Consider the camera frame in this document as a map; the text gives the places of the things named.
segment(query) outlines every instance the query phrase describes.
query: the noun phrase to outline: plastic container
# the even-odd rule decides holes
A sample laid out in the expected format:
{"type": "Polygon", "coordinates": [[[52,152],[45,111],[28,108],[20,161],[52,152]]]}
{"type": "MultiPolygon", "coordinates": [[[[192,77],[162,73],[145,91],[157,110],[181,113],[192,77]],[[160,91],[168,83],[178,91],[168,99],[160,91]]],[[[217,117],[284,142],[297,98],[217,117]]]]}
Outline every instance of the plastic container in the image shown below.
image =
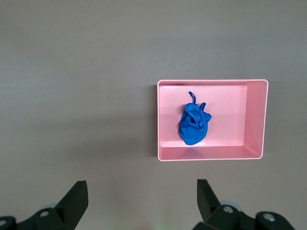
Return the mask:
{"type": "Polygon", "coordinates": [[[158,158],[161,161],[246,160],[263,156],[267,80],[160,80],[158,158]],[[212,115],[208,133],[188,146],[178,133],[189,91],[212,115]]]}

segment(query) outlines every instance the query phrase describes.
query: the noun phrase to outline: blue drawstring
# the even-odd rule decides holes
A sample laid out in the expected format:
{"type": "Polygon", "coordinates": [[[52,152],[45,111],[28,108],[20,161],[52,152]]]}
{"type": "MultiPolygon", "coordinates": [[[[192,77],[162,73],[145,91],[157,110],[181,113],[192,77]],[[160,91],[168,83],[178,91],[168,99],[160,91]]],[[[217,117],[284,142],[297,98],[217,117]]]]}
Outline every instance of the blue drawstring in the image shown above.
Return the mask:
{"type": "Polygon", "coordinates": [[[179,134],[187,145],[194,145],[205,138],[208,132],[208,122],[212,116],[204,112],[206,103],[196,104],[196,97],[189,92],[193,103],[186,104],[179,123],[179,134]]]}

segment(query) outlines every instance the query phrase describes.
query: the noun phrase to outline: gray table surface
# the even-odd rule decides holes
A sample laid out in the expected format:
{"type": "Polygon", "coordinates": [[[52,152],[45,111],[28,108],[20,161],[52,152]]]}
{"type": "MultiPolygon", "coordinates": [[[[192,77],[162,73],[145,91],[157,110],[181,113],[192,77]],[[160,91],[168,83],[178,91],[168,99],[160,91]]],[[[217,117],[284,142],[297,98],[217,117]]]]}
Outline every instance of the gray table surface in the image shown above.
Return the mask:
{"type": "Polygon", "coordinates": [[[0,0],[0,216],[87,180],[77,230],[189,230],[196,180],[307,229],[307,1],[0,0]],[[264,156],[160,162],[160,79],[267,79],[264,156]]]}

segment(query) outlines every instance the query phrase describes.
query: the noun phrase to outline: silver bolt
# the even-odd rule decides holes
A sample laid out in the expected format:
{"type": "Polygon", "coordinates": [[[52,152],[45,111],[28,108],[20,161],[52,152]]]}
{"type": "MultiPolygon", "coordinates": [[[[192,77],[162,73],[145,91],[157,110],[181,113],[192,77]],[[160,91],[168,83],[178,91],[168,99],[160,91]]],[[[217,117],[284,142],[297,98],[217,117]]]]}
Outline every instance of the silver bolt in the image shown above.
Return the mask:
{"type": "Polygon", "coordinates": [[[272,214],[270,214],[270,213],[264,213],[264,214],[263,214],[263,217],[264,217],[266,220],[270,221],[270,222],[274,222],[274,221],[275,221],[274,216],[273,216],[272,214]]]}
{"type": "Polygon", "coordinates": [[[233,209],[230,206],[225,206],[223,208],[223,210],[224,210],[224,212],[227,212],[227,213],[233,213],[234,212],[233,209]]]}
{"type": "Polygon", "coordinates": [[[0,220],[0,226],[5,225],[7,223],[7,221],[5,219],[0,220]]]}
{"type": "Polygon", "coordinates": [[[41,214],[39,214],[40,217],[45,217],[49,215],[49,211],[43,211],[41,214]]]}

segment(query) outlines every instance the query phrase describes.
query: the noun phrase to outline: blue cloth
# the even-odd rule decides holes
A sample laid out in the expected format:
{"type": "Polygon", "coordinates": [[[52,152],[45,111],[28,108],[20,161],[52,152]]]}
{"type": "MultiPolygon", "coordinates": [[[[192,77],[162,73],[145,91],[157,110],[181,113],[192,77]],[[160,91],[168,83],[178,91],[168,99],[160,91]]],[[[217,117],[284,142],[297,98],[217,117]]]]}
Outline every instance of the blue cloth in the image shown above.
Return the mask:
{"type": "Polygon", "coordinates": [[[186,104],[179,124],[179,134],[187,145],[195,145],[205,138],[211,115],[204,112],[206,103],[196,104],[196,97],[189,92],[193,103],[186,104]]]}

